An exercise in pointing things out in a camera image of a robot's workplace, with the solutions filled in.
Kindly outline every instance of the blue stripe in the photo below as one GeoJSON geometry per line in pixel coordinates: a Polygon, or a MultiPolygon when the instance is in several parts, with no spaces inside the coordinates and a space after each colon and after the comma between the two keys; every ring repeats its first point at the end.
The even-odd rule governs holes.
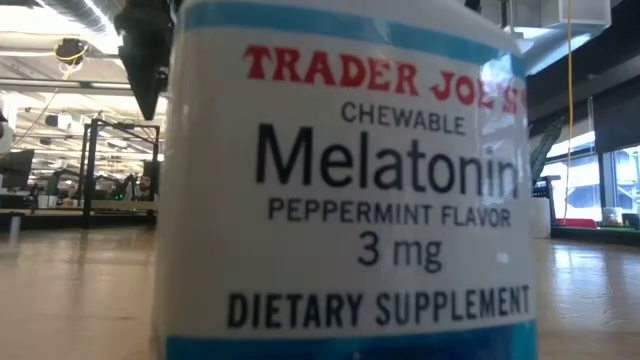
{"type": "Polygon", "coordinates": [[[390,45],[467,63],[494,62],[524,78],[524,63],[504,50],[422,27],[335,11],[245,2],[202,2],[183,11],[178,32],[209,27],[269,29],[390,45]]]}
{"type": "Polygon", "coordinates": [[[170,337],[167,360],[535,360],[536,324],[431,335],[240,340],[170,337]]]}

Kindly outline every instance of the bottle label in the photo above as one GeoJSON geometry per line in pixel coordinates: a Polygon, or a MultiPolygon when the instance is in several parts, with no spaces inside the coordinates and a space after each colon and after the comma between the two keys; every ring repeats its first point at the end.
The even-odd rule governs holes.
{"type": "Polygon", "coordinates": [[[182,16],[167,165],[207,185],[163,189],[168,359],[535,358],[517,56],[327,10],[182,16]]]}

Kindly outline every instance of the red object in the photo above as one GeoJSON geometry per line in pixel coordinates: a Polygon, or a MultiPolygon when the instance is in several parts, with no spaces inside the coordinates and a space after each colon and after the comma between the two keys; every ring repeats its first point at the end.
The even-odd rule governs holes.
{"type": "Polygon", "coordinates": [[[598,224],[593,219],[556,219],[558,225],[597,229],[598,224]]]}

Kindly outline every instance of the wooden floor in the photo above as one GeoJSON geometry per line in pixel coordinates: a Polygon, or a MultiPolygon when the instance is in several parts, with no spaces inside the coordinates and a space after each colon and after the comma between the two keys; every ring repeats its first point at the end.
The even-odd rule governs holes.
{"type": "MultiPolygon", "coordinates": [[[[0,359],[149,360],[153,236],[23,232],[0,257],[0,359]]],[[[639,249],[538,240],[541,359],[640,359],[639,249]]]]}

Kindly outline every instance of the supplement bottle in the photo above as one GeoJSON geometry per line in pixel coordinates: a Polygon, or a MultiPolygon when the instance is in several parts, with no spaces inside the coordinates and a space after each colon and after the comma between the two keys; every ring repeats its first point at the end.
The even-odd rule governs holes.
{"type": "Polygon", "coordinates": [[[451,0],[187,1],[158,359],[536,359],[524,68],[451,0]]]}

